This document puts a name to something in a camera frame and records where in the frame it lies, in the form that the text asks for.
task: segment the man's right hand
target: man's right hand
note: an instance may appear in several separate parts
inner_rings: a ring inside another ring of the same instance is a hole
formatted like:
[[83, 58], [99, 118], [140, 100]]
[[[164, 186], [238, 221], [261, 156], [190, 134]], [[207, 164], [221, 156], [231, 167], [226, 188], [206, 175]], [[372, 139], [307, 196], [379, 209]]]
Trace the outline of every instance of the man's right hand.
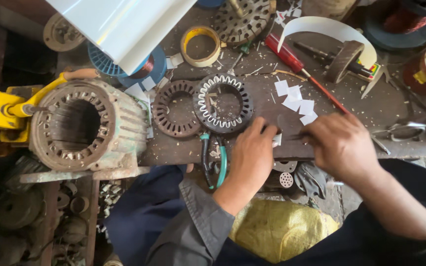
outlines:
[[306, 125], [318, 167], [351, 186], [387, 231], [426, 240], [426, 208], [377, 161], [369, 132], [354, 115], [320, 116]]
[[304, 141], [313, 146], [315, 163], [351, 186], [360, 178], [384, 171], [377, 161], [369, 131], [354, 115], [320, 116], [306, 125]]

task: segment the copper wire spool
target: copper wire spool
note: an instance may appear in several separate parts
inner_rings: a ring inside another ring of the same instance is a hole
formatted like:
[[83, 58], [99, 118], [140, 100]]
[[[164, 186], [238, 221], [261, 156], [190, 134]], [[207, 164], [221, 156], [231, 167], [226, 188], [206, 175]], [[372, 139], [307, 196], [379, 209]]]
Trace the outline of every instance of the copper wire spool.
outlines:
[[384, 29], [390, 33], [408, 34], [426, 25], [426, 17], [419, 16], [403, 6], [387, 17]]
[[145, 76], [149, 75], [149, 73], [151, 73], [153, 69], [154, 69], [154, 56], [151, 54], [149, 56], [149, 59], [147, 59], [146, 63], [144, 64], [144, 66], [141, 69], [139, 69], [138, 72], [132, 74], [131, 77], [135, 79], [142, 79]]

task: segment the dark pants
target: dark pants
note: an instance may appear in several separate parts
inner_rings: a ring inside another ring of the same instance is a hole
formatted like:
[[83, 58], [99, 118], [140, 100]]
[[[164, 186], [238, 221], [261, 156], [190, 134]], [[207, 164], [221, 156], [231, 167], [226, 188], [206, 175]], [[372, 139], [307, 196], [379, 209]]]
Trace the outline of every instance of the dark pants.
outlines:
[[[402, 160], [380, 160], [380, 164], [426, 207], [425, 168]], [[144, 265], [149, 248], [163, 228], [185, 208], [178, 188], [185, 171], [185, 165], [152, 167], [150, 173], [136, 179], [112, 209], [105, 225], [114, 252], [125, 266]], [[362, 204], [346, 218], [338, 231], [308, 251], [278, 265], [342, 265], [343, 262], [347, 265], [371, 265], [365, 263], [374, 261], [375, 258], [369, 242], [387, 242], [388, 239], [385, 238], [388, 237]], [[248, 266], [270, 263], [228, 238], [215, 265]]]

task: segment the perforated metal disc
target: perforated metal disc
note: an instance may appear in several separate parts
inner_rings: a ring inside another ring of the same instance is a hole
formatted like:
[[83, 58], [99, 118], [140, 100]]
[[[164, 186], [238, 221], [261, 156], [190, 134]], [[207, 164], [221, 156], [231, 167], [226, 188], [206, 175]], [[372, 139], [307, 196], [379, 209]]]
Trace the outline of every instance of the perforated metal disc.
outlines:
[[192, 96], [195, 93], [193, 83], [189, 81], [176, 81], [165, 85], [157, 93], [152, 106], [154, 121], [159, 129], [163, 133], [176, 138], [192, 136], [197, 133], [202, 126], [196, 116], [193, 116], [191, 120], [185, 123], [179, 123], [169, 119], [169, 103], [176, 95], [181, 93], [188, 93]]
[[241, 45], [252, 40], [266, 27], [270, 19], [269, 0], [238, 0], [244, 16], [239, 18], [229, 2], [221, 5], [216, 13], [214, 29], [220, 40]]
[[281, 173], [279, 181], [284, 188], [289, 188], [293, 185], [293, 177], [290, 173]]

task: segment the yellow tape roll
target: yellow tape roll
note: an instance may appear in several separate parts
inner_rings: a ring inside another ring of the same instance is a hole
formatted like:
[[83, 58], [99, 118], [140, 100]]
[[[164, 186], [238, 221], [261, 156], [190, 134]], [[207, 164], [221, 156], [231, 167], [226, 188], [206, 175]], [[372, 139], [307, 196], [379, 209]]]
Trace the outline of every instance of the yellow tape roll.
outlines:
[[[206, 58], [193, 59], [186, 54], [186, 45], [193, 37], [197, 35], [207, 35], [211, 39], [213, 39], [216, 44], [214, 51]], [[189, 64], [191, 64], [194, 67], [206, 67], [213, 64], [213, 62], [215, 62], [218, 56], [220, 55], [220, 50], [221, 50], [220, 38], [218, 37], [218, 34], [210, 27], [205, 27], [205, 26], [195, 26], [195, 27], [189, 28], [186, 31], [186, 33], [183, 35], [180, 45], [181, 45], [181, 52], [183, 57]]]

